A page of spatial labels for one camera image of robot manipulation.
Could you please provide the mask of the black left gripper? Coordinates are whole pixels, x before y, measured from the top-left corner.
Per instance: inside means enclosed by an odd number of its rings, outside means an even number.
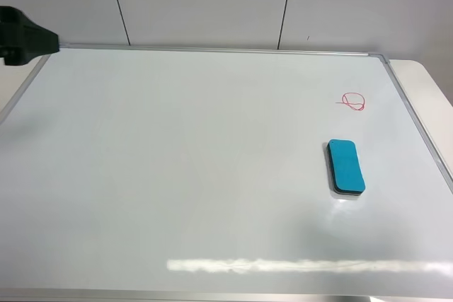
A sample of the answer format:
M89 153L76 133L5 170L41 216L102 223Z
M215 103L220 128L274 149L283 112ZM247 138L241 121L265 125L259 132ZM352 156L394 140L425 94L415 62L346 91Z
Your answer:
M58 51L56 33L35 24L17 8L1 6L1 58L6 66L23 66Z

